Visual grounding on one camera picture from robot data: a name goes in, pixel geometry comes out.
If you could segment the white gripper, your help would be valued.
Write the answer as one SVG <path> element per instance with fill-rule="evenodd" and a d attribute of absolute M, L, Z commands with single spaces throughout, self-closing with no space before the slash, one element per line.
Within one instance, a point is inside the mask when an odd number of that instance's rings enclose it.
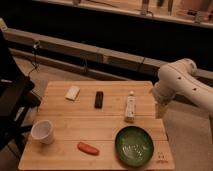
<path fill-rule="evenodd" d="M 175 91 L 163 82 L 157 82 L 152 88 L 152 94 L 156 102 L 156 117 L 162 118 L 166 113 L 167 106 L 175 97 Z"/>

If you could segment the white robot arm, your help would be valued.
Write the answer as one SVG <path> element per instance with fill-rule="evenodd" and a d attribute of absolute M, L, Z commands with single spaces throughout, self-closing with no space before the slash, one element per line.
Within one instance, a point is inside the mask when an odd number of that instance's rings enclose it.
<path fill-rule="evenodd" d="M 152 88 L 156 102 L 165 106 L 180 93 L 213 118 L 213 87 L 198 81 L 194 77 L 196 70 L 196 63 L 189 58 L 162 65 Z"/>

